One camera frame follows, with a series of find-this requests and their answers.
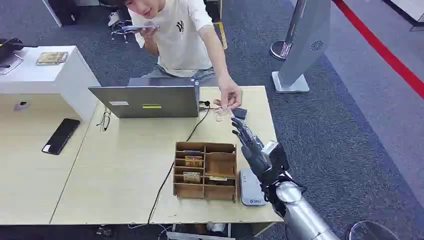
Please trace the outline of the person's left hand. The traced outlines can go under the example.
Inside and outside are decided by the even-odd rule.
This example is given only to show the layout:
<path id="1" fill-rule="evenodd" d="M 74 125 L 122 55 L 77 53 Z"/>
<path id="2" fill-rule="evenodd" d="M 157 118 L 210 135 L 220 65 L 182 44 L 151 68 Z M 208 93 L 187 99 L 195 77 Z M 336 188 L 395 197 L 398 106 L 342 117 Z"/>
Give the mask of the person's left hand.
<path id="1" fill-rule="evenodd" d="M 215 99 L 214 104 L 224 109 L 235 109 L 242 105 L 242 90 L 230 76 L 220 76 L 217 79 L 220 90 L 220 99 Z"/>

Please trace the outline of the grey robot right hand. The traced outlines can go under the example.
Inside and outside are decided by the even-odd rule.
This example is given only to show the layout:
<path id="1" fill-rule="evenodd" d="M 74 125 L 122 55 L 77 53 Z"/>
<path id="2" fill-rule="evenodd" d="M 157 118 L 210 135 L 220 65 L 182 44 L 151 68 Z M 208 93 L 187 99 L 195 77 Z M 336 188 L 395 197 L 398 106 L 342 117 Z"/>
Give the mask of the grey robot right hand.
<path id="1" fill-rule="evenodd" d="M 232 133 L 238 137 L 242 144 L 241 151 L 244 158 L 247 160 L 251 171 L 259 182 L 263 183 L 266 178 L 266 172 L 272 168 L 272 164 L 262 153 L 264 144 L 243 120 L 233 116 L 231 117 L 231 121 L 232 126 L 236 128 Z"/>

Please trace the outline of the person's right hand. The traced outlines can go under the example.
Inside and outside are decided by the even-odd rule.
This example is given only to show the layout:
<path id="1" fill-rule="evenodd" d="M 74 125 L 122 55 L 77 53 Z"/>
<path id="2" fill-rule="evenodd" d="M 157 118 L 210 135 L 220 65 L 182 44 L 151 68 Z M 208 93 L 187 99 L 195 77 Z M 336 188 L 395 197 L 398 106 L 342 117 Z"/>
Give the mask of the person's right hand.
<path id="1" fill-rule="evenodd" d="M 158 30 L 159 29 L 155 27 L 147 27 L 147 28 L 142 28 L 138 32 L 144 38 L 145 41 L 152 41 L 154 40 L 154 35 L 156 34 Z"/>

